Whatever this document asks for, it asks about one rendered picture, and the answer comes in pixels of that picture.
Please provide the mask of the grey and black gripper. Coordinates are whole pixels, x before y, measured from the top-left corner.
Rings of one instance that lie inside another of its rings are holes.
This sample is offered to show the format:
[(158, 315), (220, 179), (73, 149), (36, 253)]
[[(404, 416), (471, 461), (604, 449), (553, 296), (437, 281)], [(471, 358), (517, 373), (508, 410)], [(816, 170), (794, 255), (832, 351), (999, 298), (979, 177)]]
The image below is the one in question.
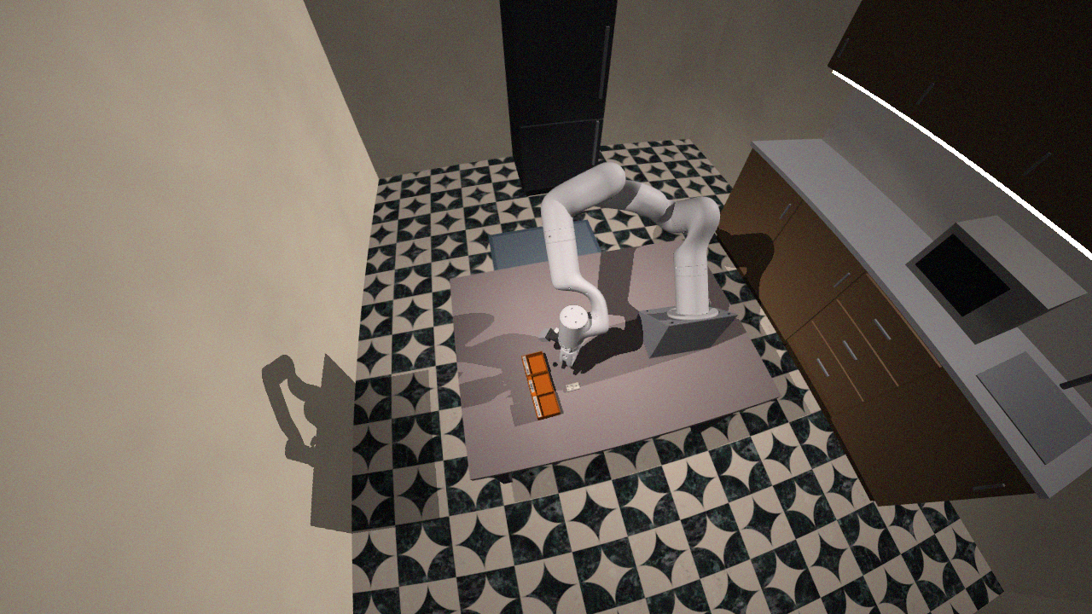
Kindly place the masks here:
[(563, 359), (561, 368), (565, 369), (566, 365), (568, 365), (567, 367), (571, 367), (575, 361), (577, 353), (577, 350), (575, 352), (566, 352), (566, 347), (561, 347), (561, 358), (559, 358), (561, 362)]

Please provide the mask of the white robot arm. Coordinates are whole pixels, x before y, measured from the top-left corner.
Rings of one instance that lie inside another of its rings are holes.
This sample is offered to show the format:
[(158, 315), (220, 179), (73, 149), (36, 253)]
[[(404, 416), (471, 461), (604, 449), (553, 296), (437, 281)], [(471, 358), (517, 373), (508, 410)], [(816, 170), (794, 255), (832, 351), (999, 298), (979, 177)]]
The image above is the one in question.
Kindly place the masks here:
[(585, 295), (592, 310), (586, 312), (578, 304), (569, 304), (561, 311), (559, 334), (553, 329), (543, 329), (538, 336), (541, 342), (553, 340), (566, 347), (566, 352), (575, 352), (584, 345), (584, 339), (604, 334), (609, 328), (603, 294), (578, 272), (572, 219), (589, 206), (633, 212), (653, 220), (665, 232), (688, 233), (674, 251), (676, 308), (667, 315), (680, 320), (701, 320), (719, 315), (719, 310), (709, 307), (711, 302), (707, 299), (707, 244), (720, 224), (717, 203), (707, 197), (668, 200), (658, 189), (625, 180), (624, 167), (605, 162), (581, 172), (543, 197), (543, 239), (549, 256), (553, 287)]

